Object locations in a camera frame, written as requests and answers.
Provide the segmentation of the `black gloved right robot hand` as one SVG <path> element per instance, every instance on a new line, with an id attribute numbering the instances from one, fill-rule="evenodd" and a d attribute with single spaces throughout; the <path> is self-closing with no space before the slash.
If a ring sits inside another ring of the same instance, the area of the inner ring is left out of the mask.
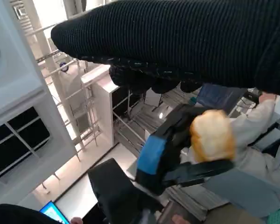
<path id="1" fill-rule="evenodd" d="M 118 0 L 51 30 L 132 92 L 204 83 L 280 95 L 280 0 Z"/>

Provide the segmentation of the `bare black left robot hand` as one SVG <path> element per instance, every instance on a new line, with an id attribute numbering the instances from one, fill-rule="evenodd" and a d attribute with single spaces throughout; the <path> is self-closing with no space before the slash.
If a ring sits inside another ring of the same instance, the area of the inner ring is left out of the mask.
<path id="1" fill-rule="evenodd" d="M 135 178 L 138 184 L 160 195 L 168 187 L 201 184 L 207 177 L 233 169 L 230 159 L 181 163 L 182 149 L 193 144 L 190 125 L 205 111 L 205 107 L 180 104 L 170 112 L 166 121 L 148 137 L 140 152 Z"/>

